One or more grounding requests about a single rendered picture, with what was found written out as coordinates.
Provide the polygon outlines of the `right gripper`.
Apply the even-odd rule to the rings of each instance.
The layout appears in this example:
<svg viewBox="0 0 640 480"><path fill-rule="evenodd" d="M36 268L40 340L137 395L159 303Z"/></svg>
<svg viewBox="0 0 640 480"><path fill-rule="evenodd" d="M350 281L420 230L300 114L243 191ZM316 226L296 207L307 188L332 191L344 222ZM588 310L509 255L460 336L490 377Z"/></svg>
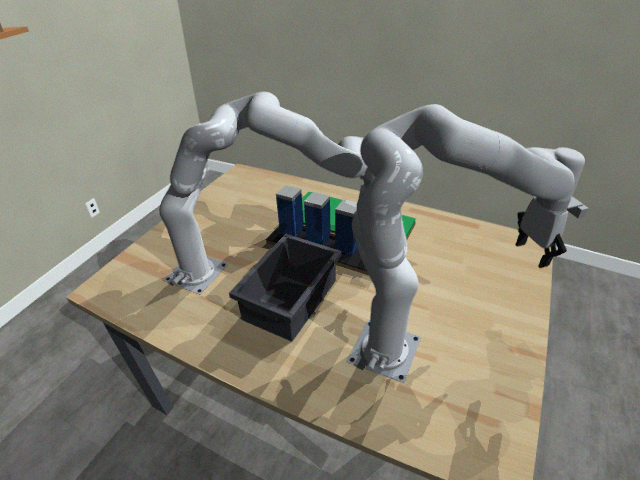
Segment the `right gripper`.
<svg viewBox="0 0 640 480"><path fill-rule="evenodd" d="M525 245L528 237L530 237L540 247L544 248L545 255L540 260L539 268L549 266L553 257L567 251L561 238L566 225L567 209L564 211L546 209L537 202L534 196L526 211L518 212L517 215L519 235L515 245ZM556 245L558 250L556 250ZM549 247L551 247L551 252Z"/></svg>

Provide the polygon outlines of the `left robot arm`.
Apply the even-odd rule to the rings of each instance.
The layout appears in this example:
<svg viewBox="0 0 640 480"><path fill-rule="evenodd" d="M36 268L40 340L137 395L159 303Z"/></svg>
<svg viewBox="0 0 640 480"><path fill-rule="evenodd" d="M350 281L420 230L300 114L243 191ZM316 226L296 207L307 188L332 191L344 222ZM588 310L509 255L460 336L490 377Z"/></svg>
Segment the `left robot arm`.
<svg viewBox="0 0 640 480"><path fill-rule="evenodd" d="M179 264L177 276L172 280L174 285L179 281L200 284L214 273L193 209L208 171L209 154L231 146L239 130L247 127L298 149L330 172L347 178L360 177L366 188L375 179L361 158L363 138L345 137L337 145L309 118L280 107L271 93L255 93L220 106L208 122L196 124L183 134L170 173L171 185L160 204L160 216Z"/></svg>

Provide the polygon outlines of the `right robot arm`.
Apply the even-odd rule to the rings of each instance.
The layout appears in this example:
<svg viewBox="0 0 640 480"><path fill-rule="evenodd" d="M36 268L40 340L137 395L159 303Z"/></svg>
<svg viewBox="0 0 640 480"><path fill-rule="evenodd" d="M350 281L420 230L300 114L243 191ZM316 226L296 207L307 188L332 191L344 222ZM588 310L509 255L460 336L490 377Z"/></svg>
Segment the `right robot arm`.
<svg viewBox="0 0 640 480"><path fill-rule="evenodd" d="M374 366L395 368L408 355L405 335L418 279L406 259L401 207L422 181L423 165L413 151L422 145L443 162L487 174L535 196L546 209L567 209L577 218L585 217L589 209L572 197L585 164L576 150L524 148L436 104L371 130L362 140L360 154L375 179L359 197L352 219L361 260L376 290L369 339L367 335L362 343L369 371Z"/></svg>

